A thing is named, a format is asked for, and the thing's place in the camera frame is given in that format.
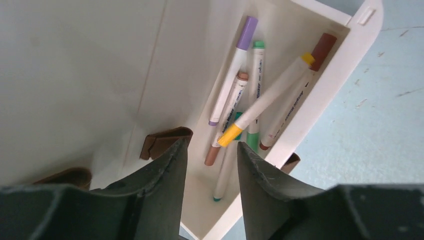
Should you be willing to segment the white marker purple cap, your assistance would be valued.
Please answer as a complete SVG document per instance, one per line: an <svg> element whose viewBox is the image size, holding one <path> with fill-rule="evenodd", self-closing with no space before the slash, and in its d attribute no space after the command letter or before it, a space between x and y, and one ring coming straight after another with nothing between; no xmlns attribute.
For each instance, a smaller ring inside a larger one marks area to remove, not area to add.
<svg viewBox="0 0 424 240"><path fill-rule="evenodd" d="M229 97L234 78L245 61L247 50L251 45L258 22L259 20L253 16L247 16L245 19L243 28L235 46L235 52L229 63L219 95L208 120L208 125L211 127L216 127L218 125Z"/></svg>

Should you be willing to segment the white marker teal tip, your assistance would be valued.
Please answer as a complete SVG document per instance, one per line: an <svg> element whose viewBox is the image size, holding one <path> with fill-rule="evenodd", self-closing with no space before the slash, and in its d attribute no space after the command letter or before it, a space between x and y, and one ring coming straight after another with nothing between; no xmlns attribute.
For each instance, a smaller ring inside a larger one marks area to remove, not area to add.
<svg viewBox="0 0 424 240"><path fill-rule="evenodd" d="M239 135L231 143L229 143L225 149L216 186L213 191L213 200L215 202L219 202L225 195L227 186L230 181L231 173L235 165L237 144L241 140L241 136L242 133L240 132Z"/></svg>

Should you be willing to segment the white marker brown tip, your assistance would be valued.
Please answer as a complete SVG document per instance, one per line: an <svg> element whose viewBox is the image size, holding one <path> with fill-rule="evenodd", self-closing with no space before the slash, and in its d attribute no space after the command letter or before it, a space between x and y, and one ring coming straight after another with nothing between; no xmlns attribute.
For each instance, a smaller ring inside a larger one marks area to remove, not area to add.
<svg viewBox="0 0 424 240"><path fill-rule="evenodd" d="M209 150L204 160L204 164L206 166L212 166L215 163L217 155L221 149L221 145L218 143L218 140L228 128L230 120L232 119L238 103L241 100L248 81L249 74L244 71L239 71L237 76L234 78L233 86L229 92L228 99L225 103L225 108L218 122L216 134L210 143Z"/></svg>

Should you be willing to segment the white marker yellow cap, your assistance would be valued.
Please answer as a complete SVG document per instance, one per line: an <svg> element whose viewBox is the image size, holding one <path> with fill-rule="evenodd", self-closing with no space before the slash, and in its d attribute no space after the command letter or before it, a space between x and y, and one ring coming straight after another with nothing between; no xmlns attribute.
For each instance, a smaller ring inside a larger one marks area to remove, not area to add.
<svg viewBox="0 0 424 240"><path fill-rule="evenodd" d="M289 83L299 80L315 61L316 59L309 52L297 57L272 85L225 130L222 136L217 140L217 143L221 147L227 147L229 143L241 134L243 130L256 120L264 110L289 88Z"/></svg>

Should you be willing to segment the white marker green tip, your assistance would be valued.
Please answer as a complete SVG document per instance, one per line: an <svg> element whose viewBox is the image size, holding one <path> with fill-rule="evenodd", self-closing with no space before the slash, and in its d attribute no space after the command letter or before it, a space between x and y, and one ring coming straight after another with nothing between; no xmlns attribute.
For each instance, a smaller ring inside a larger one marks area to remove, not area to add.
<svg viewBox="0 0 424 240"><path fill-rule="evenodd" d="M248 87L248 104L251 106L261 95L265 60L265 42L262 40L252 43L250 58L250 78ZM259 117L253 120L247 128L247 144L255 152L259 148Z"/></svg>

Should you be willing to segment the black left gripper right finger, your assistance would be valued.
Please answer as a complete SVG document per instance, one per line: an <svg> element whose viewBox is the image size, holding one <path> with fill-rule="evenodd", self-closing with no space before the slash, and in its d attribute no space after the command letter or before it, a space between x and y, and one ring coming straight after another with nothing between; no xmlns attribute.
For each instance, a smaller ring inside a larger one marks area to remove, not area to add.
<svg viewBox="0 0 424 240"><path fill-rule="evenodd" d="M248 240L421 240L424 186L339 184L320 189L237 146Z"/></svg>

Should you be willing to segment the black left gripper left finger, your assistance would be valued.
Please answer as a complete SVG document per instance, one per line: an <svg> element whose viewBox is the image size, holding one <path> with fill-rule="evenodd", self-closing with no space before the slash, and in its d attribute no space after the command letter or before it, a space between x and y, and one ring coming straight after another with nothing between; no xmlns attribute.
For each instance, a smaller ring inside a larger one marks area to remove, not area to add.
<svg viewBox="0 0 424 240"><path fill-rule="evenodd" d="M179 139L160 157L103 189L3 186L3 240L177 240L188 164Z"/></svg>

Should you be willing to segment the white marker brown cap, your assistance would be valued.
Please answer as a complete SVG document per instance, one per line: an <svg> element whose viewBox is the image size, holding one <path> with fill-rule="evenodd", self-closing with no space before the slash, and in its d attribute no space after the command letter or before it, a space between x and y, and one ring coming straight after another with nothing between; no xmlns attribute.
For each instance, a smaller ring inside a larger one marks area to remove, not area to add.
<svg viewBox="0 0 424 240"><path fill-rule="evenodd" d="M320 70L336 41L337 37L333 34L323 33L321 35L311 53L315 62L305 72L302 78L292 84L288 93L283 96L280 111L274 116L273 122L260 140L259 148L261 150L266 151L270 149L287 128L287 125L306 98L307 91L312 87L316 73Z"/></svg>

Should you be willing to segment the white drawer cabinet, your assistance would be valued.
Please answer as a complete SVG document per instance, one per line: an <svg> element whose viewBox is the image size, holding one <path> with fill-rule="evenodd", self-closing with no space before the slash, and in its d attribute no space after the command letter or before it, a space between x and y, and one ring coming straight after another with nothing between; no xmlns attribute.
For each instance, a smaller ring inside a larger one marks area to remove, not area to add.
<svg viewBox="0 0 424 240"><path fill-rule="evenodd" d="M338 36L320 85L264 157L300 144L382 28L380 0L3 0L0 3L0 183L71 167L104 188L147 164L144 139L194 131L181 226L219 240L240 219L238 177L214 202L220 165L204 165L208 121L247 16L267 46L267 85L323 32Z"/></svg>

